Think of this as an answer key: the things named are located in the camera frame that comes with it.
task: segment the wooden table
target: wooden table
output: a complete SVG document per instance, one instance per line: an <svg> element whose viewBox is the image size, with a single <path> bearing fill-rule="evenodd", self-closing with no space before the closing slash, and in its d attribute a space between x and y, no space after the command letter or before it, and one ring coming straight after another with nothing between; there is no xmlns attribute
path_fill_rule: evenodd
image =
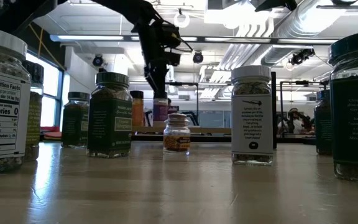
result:
<svg viewBox="0 0 358 224"><path fill-rule="evenodd" d="M130 158L97 159L41 143L37 162L0 174L0 223L358 223L358 182L337 180L313 146L279 144L273 167L230 155L135 142Z"/></svg>

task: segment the ductwork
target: ductwork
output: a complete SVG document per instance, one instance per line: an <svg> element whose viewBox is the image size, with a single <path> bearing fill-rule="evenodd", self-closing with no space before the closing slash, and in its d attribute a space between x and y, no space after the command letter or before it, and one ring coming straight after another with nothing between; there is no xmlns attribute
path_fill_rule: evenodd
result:
<svg viewBox="0 0 358 224"><path fill-rule="evenodd" d="M345 10L317 9L318 4L331 3L328 0L304 0L282 24L276 28L272 37L278 38L312 38L332 25ZM243 65L261 63L262 65L275 65L290 54L292 48L274 48L271 45L261 45Z"/></svg>

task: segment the robotic arm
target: robotic arm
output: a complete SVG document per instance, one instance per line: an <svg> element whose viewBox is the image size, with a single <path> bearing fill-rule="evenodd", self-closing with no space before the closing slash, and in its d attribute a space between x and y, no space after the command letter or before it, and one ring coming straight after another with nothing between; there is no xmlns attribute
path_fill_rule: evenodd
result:
<svg viewBox="0 0 358 224"><path fill-rule="evenodd" d="M145 62L145 78L154 94L163 96L167 65L177 66L180 62L180 54L166 52L165 49L175 49L184 42L180 37L179 28L163 20L153 5L144 0L93 1L122 14L134 24L132 32L139 33ZM15 3L4 0L4 2L8 3L5 5L5 12L0 16L0 30L16 35L35 18L46 15L66 0L16 0Z"/></svg>

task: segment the spice jar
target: spice jar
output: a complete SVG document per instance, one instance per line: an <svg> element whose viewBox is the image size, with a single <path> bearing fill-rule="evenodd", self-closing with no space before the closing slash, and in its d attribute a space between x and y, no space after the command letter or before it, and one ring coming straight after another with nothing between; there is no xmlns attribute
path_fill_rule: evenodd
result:
<svg viewBox="0 0 358 224"><path fill-rule="evenodd" d="M87 154L92 157L128 156L131 149L132 97L128 76L99 72L89 106Z"/></svg>
<svg viewBox="0 0 358 224"><path fill-rule="evenodd" d="M129 92L132 96L132 125L143 126L143 91L133 90Z"/></svg>
<svg viewBox="0 0 358 224"><path fill-rule="evenodd" d="M30 100L26 52L25 42L0 31L0 172L23 162Z"/></svg>
<svg viewBox="0 0 358 224"><path fill-rule="evenodd" d="M153 127L165 127L168 119L168 96L167 92L154 93L153 102Z"/></svg>
<svg viewBox="0 0 358 224"><path fill-rule="evenodd" d="M24 161L35 161L40 152L38 144L40 142L42 96L44 94L44 68L37 63L27 60L23 62L23 67L31 75L30 105Z"/></svg>
<svg viewBox="0 0 358 224"><path fill-rule="evenodd" d="M232 161L270 166L273 159L270 69L245 66L232 71Z"/></svg>
<svg viewBox="0 0 358 224"><path fill-rule="evenodd" d="M331 122L331 104L329 90L317 93L318 104L314 108L314 123L316 124L316 150L319 155L333 154L333 127Z"/></svg>
<svg viewBox="0 0 358 224"><path fill-rule="evenodd" d="M90 95L72 91L67 98L63 109L62 146L86 147Z"/></svg>
<svg viewBox="0 0 358 224"><path fill-rule="evenodd" d="M329 48L335 175L358 180L358 34Z"/></svg>
<svg viewBox="0 0 358 224"><path fill-rule="evenodd" d="M189 154L190 129L186 115L172 113L165 121L167 127L163 134L164 153L168 154Z"/></svg>

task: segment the window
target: window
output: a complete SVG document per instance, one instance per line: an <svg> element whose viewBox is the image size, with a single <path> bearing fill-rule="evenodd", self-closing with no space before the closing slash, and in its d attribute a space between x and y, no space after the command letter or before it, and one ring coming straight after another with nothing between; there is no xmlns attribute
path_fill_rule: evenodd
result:
<svg viewBox="0 0 358 224"><path fill-rule="evenodd" d="M42 98L41 126L60 125L63 72L46 60L27 53L26 59L44 67L44 97Z"/></svg>

